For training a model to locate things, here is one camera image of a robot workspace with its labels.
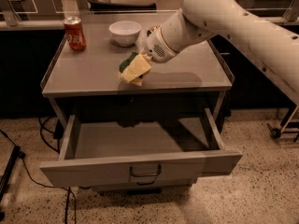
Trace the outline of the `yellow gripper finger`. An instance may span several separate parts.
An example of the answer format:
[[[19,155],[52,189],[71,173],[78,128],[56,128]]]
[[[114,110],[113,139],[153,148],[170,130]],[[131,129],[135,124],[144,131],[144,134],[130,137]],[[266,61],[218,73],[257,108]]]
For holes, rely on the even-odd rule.
[[[146,75],[152,67],[151,57],[147,54],[140,54],[133,59],[129,68],[135,73],[137,77]]]

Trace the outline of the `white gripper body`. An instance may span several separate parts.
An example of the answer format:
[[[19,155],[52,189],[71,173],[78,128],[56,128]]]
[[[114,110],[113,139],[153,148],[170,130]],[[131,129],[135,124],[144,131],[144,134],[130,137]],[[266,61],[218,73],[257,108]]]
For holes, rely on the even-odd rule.
[[[181,27],[173,21],[165,22],[146,39],[145,52],[156,63],[166,63],[184,48]]]

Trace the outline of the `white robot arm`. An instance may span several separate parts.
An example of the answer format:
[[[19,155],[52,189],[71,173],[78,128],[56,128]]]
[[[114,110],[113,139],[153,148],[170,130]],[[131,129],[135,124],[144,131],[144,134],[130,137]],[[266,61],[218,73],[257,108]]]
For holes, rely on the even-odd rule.
[[[235,0],[181,0],[178,11],[150,29],[146,45],[127,59],[120,79],[140,85],[153,62],[166,63],[215,35],[233,44],[299,105],[299,36],[247,12]]]

